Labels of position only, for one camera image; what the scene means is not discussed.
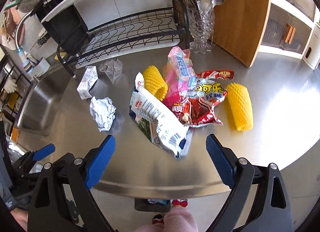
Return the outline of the dark trash bin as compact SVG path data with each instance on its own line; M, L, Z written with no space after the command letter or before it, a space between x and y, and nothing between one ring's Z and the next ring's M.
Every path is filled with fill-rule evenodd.
M171 201L164 199L141 199L135 198L135 210L141 212L166 213L171 209Z

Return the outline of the white milk carton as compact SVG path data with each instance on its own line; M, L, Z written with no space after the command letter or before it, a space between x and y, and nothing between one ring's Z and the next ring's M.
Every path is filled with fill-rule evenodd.
M98 80L98 72L96 66L87 66L85 73L77 87L80 99L86 100L92 98L89 93L90 89L94 86L95 82Z

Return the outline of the steel sink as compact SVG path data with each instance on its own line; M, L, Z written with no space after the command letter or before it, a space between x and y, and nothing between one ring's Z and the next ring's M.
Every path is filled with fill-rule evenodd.
M33 80L16 116L15 128L48 136L70 80L64 68L52 69Z

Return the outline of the yellow foam net sleeve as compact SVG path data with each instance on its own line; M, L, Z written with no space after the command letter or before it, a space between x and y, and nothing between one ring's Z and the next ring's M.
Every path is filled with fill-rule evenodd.
M168 92L168 85L155 66L147 67L143 72L144 88L159 101L163 101Z

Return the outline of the white paper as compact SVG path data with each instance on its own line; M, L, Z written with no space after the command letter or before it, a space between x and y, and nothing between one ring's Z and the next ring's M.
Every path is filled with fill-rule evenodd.
M92 97L89 110L100 132L107 132L111 129L113 121L116 118L116 107L109 97L103 99Z

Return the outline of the black dish rack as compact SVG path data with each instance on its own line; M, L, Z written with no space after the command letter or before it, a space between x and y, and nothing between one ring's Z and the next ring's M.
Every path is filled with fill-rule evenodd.
M42 0L33 10L73 70L128 53L189 45L181 0Z

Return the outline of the pink snack bag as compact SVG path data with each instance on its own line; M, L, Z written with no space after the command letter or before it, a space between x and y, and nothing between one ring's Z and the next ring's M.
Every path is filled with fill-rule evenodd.
M168 92L163 103L171 108L180 99L180 93L196 87L196 74L190 59L190 50L173 47L163 67L163 77L168 85Z

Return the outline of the clear plastic wrapper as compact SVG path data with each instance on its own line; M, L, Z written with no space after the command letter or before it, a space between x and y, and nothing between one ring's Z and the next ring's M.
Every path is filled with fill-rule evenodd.
M114 83L123 72L123 63L118 58L110 59L100 64L99 71L105 73L111 83Z

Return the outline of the white toothbrush holder box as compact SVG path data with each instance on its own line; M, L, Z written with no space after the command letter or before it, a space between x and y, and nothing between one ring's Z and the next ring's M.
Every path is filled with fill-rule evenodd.
M47 60L45 58L42 58L39 62L39 64L37 64L31 71L31 73L29 73L28 75L33 78L33 77L40 77L43 74L45 74L48 69L50 68L50 64L47 62Z

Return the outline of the red snack bag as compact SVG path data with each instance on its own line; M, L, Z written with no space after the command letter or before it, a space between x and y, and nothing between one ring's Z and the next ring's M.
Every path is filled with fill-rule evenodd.
M227 89L220 80L232 80L232 70L207 70L196 75L196 87L180 92L169 106L179 121L189 127L197 128L210 124L222 125L214 108L227 96Z

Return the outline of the red cartoon slipper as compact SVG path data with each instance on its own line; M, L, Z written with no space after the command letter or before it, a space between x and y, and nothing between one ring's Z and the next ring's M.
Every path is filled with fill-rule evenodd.
M171 206L186 208L188 206L188 200L187 199L172 199Z
M163 224L164 223L164 216L162 214L156 214L152 218L152 224Z

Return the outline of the white printed food bag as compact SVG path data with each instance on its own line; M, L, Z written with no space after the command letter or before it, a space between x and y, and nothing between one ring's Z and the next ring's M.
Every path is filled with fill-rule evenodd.
M193 131L180 123L169 108L145 89L141 73L135 78L129 116L152 144L170 152L175 158L187 156Z

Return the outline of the glass utensil holder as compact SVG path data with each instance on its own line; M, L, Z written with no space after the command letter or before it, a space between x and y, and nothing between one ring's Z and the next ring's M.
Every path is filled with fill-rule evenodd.
M211 51L212 45L208 39L213 33L215 14L214 10L199 11L195 8L188 8L189 31L193 41L190 42L190 49L195 53L205 54Z

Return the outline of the pink fleece trousers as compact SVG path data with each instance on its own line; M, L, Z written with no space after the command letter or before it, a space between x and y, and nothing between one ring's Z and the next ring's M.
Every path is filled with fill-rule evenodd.
M199 231L195 218L187 208L173 207L164 215L163 224L146 224L136 231Z

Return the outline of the white storage cabinet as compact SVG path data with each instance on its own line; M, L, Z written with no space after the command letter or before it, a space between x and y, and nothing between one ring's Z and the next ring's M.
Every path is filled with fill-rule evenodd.
M319 9L313 0L270 0L261 53L301 59L311 40Z

